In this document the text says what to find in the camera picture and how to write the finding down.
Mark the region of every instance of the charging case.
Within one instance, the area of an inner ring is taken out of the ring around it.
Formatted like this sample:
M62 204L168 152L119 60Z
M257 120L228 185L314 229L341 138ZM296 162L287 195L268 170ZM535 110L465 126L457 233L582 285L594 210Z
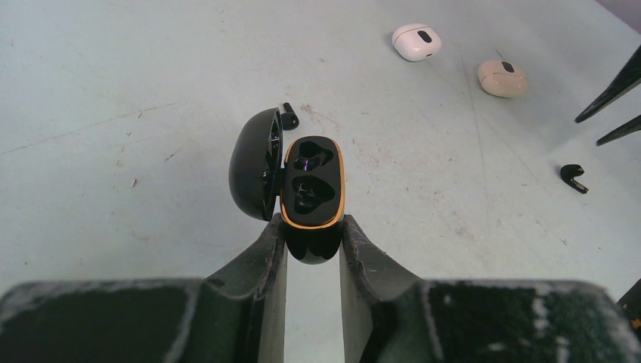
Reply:
M288 149L284 167L283 127L277 108L249 119L238 136L229 166L229 188L248 216L271 220L280 196L285 240L292 255L321 263L336 254L342 239L345 171L339 145L330 138L300 138Z

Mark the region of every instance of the white table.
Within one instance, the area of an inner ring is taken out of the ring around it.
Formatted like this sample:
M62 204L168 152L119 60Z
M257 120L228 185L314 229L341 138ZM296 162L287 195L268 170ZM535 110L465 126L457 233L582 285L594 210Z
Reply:
M412 64L392 31L428 23ZM284 101L335 138L347 213L425 278L641 278L637 89L573 119L641 36L581 0L187 0L0 5L0 290L28 280L199 277L265 226L228 192L242 125ZM529 94L485 94L499 58ZM555 168L579 163L590 192ZM286 361L341 361L338 261L290 259Z

